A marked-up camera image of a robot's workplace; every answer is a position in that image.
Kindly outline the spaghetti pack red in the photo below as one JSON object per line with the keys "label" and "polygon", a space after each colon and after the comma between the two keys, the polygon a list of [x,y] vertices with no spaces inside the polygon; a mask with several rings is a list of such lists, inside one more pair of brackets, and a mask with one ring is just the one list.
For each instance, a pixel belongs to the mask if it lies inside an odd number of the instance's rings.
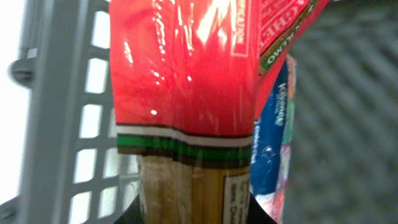
{"label": "spaghetti pack red", "polygon": [[115,0],[118,152],[144,223],[246,223],[254,122],[325,1]]}

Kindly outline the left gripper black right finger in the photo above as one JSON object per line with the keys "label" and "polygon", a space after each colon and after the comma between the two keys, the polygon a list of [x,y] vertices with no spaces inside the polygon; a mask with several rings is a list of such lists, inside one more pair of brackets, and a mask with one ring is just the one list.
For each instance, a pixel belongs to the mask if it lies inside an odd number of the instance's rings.
{"label": "left gripper black right finger", "polygon": [[253,194],[250,195],[247,224],[277,224],[259,205]]}

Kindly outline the grey plastic basket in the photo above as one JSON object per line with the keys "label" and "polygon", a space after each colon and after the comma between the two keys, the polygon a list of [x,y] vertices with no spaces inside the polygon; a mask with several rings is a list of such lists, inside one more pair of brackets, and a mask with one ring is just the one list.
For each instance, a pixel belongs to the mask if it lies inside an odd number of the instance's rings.
{"label": "grey plastic basket", "polygon": [[[139,223],[138,160],[116,152],[109,2],[25,1],[6,76],[32,90],[22,182],[2,223]],[[397,222],[397,2],[330,1],[293,43],[284,223]]]}

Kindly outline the tissue multipack blue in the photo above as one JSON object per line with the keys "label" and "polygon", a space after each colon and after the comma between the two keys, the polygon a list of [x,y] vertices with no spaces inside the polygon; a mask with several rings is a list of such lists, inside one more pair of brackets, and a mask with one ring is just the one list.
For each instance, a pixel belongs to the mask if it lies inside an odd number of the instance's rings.
{"label": "tissue multipack blue", "polygon": [[289,176],[296,64],[293,57],[286,57],[254,125],[251,194],[277,223],[282,223]]}

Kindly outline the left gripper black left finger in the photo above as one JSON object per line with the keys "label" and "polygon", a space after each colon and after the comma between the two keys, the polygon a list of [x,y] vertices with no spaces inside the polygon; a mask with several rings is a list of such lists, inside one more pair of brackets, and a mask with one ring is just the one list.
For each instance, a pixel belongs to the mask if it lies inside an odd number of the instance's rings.
{"label": "left gripper black left finger", "polygon": [[113,224],[145,224],[140,196],[137,196]]}

